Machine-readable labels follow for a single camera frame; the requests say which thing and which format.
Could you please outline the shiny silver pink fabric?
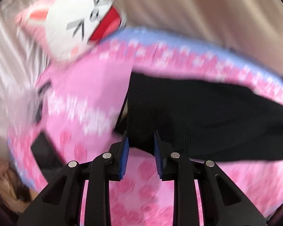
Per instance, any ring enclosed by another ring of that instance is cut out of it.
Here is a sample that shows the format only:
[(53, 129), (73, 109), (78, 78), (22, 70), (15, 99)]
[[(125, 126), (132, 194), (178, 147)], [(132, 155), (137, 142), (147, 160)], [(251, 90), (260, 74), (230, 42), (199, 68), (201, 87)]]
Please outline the shiny silver pink fabric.
[(48, 57), (15, 23), (15, 17), (37, 0), (0, 2), (0, 135), (7, 130), (4, 97), (11, 87), (33, 86), (48, 65)]

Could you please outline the black smartphone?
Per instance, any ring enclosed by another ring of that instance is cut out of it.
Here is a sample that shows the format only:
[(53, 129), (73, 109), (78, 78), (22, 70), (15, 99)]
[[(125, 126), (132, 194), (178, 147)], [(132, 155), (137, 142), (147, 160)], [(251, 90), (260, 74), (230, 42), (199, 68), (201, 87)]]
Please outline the black smartphone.
[(64, 166), (64, 161), (50, 138), (40, 132), (31, 145), (31, 151), (41, 170), (52, 170)]

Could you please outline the white cat face pillow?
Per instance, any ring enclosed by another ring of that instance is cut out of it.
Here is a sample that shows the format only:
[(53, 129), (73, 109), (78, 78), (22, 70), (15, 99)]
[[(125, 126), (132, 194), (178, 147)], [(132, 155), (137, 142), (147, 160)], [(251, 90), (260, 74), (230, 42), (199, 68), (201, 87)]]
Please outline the white cat face pillow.
[(52, 62), (67, 64), (123, 28), (127, 18), (114, 0), (38, 0), (15, 22)]

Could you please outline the black pants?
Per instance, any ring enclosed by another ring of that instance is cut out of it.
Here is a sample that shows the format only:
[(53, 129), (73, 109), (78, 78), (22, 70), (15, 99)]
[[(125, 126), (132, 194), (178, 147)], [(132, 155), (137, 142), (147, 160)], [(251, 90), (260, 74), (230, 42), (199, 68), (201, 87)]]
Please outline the black pants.
[(154, 153), (154, 135), (178, 153), (213, 161), (283, 160), (283, 105), (249, 88), (132, 73), (128, 113), (115, 132)]

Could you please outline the pink floral bed sheet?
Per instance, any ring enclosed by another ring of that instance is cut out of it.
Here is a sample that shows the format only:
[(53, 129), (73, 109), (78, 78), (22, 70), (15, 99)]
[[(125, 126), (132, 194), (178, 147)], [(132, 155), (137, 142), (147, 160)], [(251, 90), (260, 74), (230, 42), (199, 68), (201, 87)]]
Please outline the pink floral bed sheet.
[[(57, 169), (41, 170), (31, 151), (40, 132), (64, 163), (85, 163), (108, 150), (128, 113), (132, 73), (173, 80), (200, 80), (249, 88), (283, 105), (283, 80), (251, 58), (196, 39), (144, 28), (127, 28), (66, 70), (48, 67), (36, 84), (41, 109), (22, 135), (9, 131), (8, 145), (22, 181), (40, 192)], [(283, 204), (283, 160), (214, 161), (269, 216)], [(171, 225), (173, 184), (160, 181), (154, 153), (130, 147), (127, 171), (110, 187), (113, 225)]]

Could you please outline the beige curtain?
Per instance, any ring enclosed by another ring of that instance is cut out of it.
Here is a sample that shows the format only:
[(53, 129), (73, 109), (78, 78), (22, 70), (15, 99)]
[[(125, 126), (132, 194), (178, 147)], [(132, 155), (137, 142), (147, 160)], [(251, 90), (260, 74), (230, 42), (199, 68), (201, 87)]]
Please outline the beige curtain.
[(282, 0), (115, 0), (129, 21), (254, 57), (283, 76)]

